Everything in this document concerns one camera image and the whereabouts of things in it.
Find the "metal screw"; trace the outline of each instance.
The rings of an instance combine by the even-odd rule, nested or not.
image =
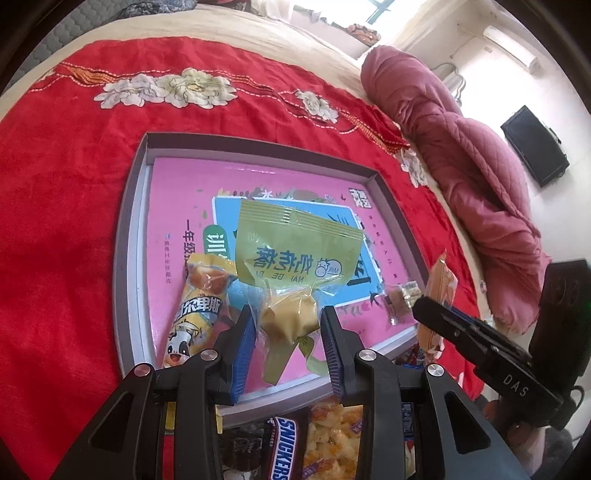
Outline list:
[[[201,352],[200,357],[202,360],[210,362],[211,360],[215,360],[217,358],[217,352],[211,348],[208,348],[207,350]]]
[[[439,364],[431,364],[427,367],[427,372],[434,377],[441,377],[445,370]]]
[[[151,370],[148,364],[140,364],[134,368],[134,374],[136,377],[145,377]]]
[[[361,360],[365,360],[366,362],[372,362],[378,357],[377,353],[373,350],[366,348],[365,350],[361,350],[359,352],[359,358]]]

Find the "pink blanket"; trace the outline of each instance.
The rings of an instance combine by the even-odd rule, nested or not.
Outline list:
[[[368,97],[417,145],[480,253],[493,315],[516,332],[535,322],[544,272],[524,169],[489,127],[464,118],[445,85],[415,57],[372,50],[361,82]]]

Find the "television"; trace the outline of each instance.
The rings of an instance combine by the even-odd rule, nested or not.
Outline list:
[[[569,161],[560,140],[525,105],[501,129],[540,187],[564,174]]]

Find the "snack package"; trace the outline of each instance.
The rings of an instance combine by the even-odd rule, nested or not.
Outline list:
[[[325,304],[355,272],[364,234],[311,213],[243,200],[236,236],[236,272],[265,334],[263,379],[276,385],[296,346],[314,373],[326,363],[311,356]]]
[[[392,325],[398,325],[398,319],[409,314],[414,303],[423,295],[415,281],[397,285],[386,284],[384,290],[386,291],[384,303]]]
[[[214,254],[191,254],[163,367],[181,365],[208,346],[213,324],[223,312],[227,315],[226,293],[234,280],[236,268],[231,260]]]
[[[456,295],[457,278],[445,263],[447,253],[443,252],[431,268],[425,295],[445,307],[450,307]],[[422,323],[418,324],[418,344],[425,351],[425,364],[433,363],[443,354],[445,345],[441,335],[436,334]]]
[[[355,478],[362,419],[362,406],[344,407],[334,398],[312,407],[302,480]],[[412,435],[412,420],[405,419],[404,429],[405,438]],[[409,445],[405,444],[407,477],[414,472],[414,455],[410,455],[412,446]]]
[[[310,409],[224,430],[224,480],[300,480]]]

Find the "green snack bag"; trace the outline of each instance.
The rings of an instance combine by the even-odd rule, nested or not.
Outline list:
[[[295,350],[314,373],[326,372],[311,356],[322,307],[355,272],[360,229],[271,203],[243,200],[236,235],[236,272],[265,333],[264,380],[277,384]]]
[[[243,200],[236,236],[241,282],[274,289],[342,285],[355,273],[363,232],[293,208]]]

